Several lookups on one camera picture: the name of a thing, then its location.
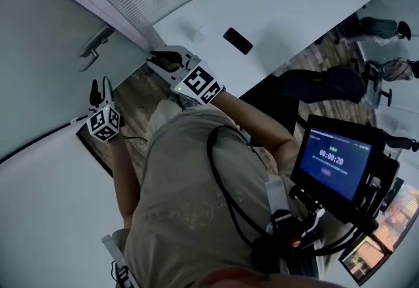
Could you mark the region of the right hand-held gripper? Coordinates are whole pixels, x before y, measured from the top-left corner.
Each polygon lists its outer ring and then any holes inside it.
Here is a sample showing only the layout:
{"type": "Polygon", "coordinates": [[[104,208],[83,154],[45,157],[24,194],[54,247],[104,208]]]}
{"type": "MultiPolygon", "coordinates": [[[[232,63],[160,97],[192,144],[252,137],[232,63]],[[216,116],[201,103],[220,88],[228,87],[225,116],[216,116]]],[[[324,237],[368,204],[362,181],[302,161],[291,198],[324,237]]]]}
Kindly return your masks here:
{"type": "Polygon", "coordinates": [[[164,45],[151,51],[146,64],[171,84],[171,91],[207,105],[222,91],[222,85],[208,64],[183,46],[164,45]]]}

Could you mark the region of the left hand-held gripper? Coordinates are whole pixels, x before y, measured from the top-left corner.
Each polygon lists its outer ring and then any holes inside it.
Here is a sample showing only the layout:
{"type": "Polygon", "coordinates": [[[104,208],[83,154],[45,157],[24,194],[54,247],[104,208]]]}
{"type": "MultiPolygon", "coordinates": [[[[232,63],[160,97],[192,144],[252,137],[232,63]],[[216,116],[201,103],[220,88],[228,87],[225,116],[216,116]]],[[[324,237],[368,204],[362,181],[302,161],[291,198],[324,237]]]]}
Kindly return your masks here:
{"type": "MultiPolygon", "coordinates": [[[[99,108],[87,121],[86,125],[90,135],[102,143],[108,143],[120,130],[120,114],[114,108],[115,96],[113,87],[108,77],[104,76],[102,80],[103,100],[102,108],[99,108]]],[[[89,104],[93,108],[98,108],[100,104],[100,93],[98,91],[98,82],[92,81],[92,87],[89,96],[89,104]]]]}

